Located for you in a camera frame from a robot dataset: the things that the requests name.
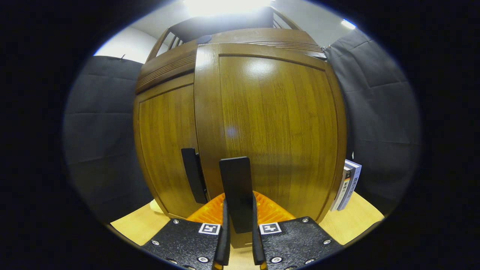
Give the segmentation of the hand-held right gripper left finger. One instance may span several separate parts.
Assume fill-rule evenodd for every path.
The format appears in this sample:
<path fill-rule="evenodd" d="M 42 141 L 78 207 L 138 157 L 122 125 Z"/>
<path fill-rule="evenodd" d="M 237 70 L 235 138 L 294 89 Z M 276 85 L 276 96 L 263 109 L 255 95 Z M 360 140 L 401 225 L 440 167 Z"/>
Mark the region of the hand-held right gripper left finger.
<path fill-rule="evenodd" d="M 187 219 L 171 219 L 142 249 L 176 270 L 222 270 L 230 259 L 230 217 L 224 193 Z"/>

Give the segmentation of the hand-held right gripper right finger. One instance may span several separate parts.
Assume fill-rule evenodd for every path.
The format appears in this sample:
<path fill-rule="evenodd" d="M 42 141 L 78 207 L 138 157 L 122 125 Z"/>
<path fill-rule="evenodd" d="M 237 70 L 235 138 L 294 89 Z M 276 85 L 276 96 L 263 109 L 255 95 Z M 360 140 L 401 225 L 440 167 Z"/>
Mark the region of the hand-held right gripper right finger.
<path fill-rule="evenodd" d="M 306 270 L 344 249 L 311 217 L 296 218 L 256 191 L 252 212 L 253 259 L 261 270 Z"/>

